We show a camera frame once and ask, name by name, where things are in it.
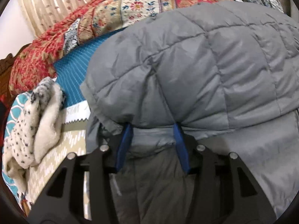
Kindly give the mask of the teal patterned pillow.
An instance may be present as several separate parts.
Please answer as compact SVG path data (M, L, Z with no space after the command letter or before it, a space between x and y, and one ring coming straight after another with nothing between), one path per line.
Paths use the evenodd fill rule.
M4 126L4 140L8 139L8 137L11 135L12 129L15 126L22 109L24 108L24 104L30 98L30 96L31 96L31 92L25 92L25 93L22 93L22 94L19 94L18 96L16 96L14 102L12 103L12 107L9 111L7 122ZM21 194L23 194L24 192L20 192L18 190L18 187L15 184L15 181L13 181L13 179L11 177L9 177L3 171L1 174L3 177L4 183L7 185L10 192L13 194L13 196L15 197L15 199L17 201L20 201Z

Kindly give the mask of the red floral patchwork quilt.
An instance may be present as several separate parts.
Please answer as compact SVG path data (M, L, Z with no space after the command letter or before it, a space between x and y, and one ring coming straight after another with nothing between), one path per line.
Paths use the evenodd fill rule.
M218 1L257 3L283 11L279 0L91 0L35 38L17 56L9 80L10 93L15 96L30 91L43 78L54 78L54 63L93 38L162 12Z

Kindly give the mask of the patterned bed sheet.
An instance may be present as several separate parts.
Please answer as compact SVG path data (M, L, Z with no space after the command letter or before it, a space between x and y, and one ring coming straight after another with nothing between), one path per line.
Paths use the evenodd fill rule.
M83 82L89 60L96 49L114 33L97 37L77 47L68 55L54 64L58 77L56 82L66 93L62 114L60 139L51 148L39 165L27 169L23 179L26 191L20 191L16 182L4 172L2 179L15 197L15 203L29 215L46 183L69 152L83 155L86 152L85 126L90 116L90 109L84 99L80 85Z

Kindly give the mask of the grey quilted puffer jacket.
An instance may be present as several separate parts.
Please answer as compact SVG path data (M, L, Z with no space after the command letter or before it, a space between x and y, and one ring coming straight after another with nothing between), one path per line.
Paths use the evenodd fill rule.
M133 127L124 166L110 175L119 223L186 222L195 176L182 170L176 123L217 154L237 153L276 221L294 209L298 23L288 15L237 1L158 14L98 47L81 92L87 152Z

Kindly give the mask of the brown wooden headboard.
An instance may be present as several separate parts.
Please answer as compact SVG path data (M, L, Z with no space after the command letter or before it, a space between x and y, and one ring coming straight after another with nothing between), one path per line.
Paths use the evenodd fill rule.
M9 90L9 80L13 64L17 56L28 46L29 44L22 46L15 56L9 53L5 58L1 59L1 125L7 119L8 112L14 100Z

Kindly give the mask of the white dotted fleece blanket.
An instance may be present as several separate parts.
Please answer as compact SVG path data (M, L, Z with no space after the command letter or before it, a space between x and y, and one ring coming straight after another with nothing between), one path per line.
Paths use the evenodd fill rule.
M52 78L42 79L24 104L10 136L4 139L3 172L19 192L26 191L26 169L40 164L61 134L65 93Z

